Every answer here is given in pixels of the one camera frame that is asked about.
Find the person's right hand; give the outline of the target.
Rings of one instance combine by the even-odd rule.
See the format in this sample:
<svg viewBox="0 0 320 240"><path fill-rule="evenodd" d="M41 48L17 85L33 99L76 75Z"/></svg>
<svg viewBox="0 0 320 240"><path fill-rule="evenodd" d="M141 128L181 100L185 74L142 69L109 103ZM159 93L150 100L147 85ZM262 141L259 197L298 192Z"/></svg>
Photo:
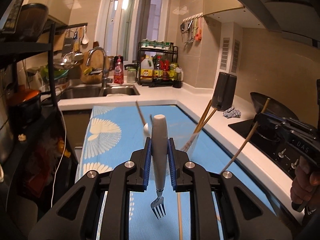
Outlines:
<svg viewBox="0 0 320 240"><path fill-rule="evenodd" d="M292 182L290 194L291 200L296 204L307 202L307 206L319 208L319 170L313 170L307 160L301 156L295 169L296 177Z"/></svg>

